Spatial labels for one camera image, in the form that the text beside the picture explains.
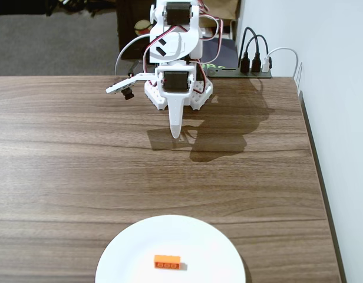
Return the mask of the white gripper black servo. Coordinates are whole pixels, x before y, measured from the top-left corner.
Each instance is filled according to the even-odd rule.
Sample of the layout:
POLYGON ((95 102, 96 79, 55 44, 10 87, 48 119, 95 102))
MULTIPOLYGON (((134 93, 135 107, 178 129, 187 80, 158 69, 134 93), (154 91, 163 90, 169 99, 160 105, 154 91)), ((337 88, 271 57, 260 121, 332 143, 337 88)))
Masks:
POLYGON ((173 138, 177 139, 182 129, 184 99, 192 94, 196 65, 163 64, 159 65, 155 71, 157 96, 167 98, 170 131, 173 138))

